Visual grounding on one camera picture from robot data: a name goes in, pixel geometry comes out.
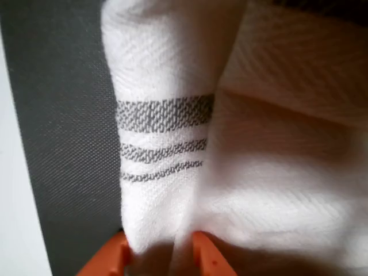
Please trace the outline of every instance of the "white wall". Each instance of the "white wall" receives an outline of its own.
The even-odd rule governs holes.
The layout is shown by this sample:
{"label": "white wall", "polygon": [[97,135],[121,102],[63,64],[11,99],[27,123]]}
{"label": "white wall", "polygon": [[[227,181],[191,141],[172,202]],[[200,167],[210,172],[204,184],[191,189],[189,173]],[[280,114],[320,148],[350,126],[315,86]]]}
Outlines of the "white wall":
{"label": "white wall", "polygon": [[0,275],[50,276],[0,33]]}

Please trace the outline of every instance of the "orange plastic object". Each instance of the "orange plastic object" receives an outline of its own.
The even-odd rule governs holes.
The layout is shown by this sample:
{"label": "orange plastic object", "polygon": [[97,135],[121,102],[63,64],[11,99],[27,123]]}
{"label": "orange plastic object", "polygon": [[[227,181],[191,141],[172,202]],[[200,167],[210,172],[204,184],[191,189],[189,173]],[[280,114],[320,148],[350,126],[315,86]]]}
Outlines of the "orange plastic object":
{"label": "orange plastic object", "polygon": [[202,276],[236,276],[212,241],[202,232],[193,233],[194,262]]}
{"label": "orange plastic object", "polygon": [[131,250],[123,232],[114,235],[77,276],[123,276],[124,266],[131,262]]}

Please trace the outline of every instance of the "woven texture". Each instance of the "woven texture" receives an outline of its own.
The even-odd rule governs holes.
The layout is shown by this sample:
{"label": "woven texture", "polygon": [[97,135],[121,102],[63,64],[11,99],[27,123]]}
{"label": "woven texture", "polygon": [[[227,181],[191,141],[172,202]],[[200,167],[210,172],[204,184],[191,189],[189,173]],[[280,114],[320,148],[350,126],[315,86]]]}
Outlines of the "woven texture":
{"label": "woven texture", "polygon": [[121,228],[116,100],[100,1],[2,1],[7,63],[55,276],[72,276]]}
{"label": "woven texture", "polygon": [[132,275],[195,275],[196,230],[238,275],[367,275],[367,29],[297,2],[104,5]]}

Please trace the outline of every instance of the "gray fabric background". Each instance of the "gray fabric background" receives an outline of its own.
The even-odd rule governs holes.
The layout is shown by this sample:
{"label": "gray fabric background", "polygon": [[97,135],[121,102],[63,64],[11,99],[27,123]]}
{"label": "gray fabric background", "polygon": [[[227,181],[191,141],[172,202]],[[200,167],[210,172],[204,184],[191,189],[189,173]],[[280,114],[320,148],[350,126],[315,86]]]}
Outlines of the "gray fabric background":
{"label": "gray fabric background", "polygon": [[100,0],[0,0],[11,86],[55,276],[75,275],[121,228],[116,101],[100,9]]}

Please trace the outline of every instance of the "striped towel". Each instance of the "striped towel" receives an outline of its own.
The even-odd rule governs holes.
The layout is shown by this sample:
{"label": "striped towel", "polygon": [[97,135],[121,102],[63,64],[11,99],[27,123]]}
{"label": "striped towel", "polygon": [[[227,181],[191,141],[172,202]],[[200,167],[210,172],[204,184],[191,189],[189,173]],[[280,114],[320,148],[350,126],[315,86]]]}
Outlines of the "striped towel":
{"label": "striped towel", "polygon": [[367,5],[349,3],[104,4],[132,275],[194,275],[195,230],[239,275],[288,275],[281,255],[368,275]]}

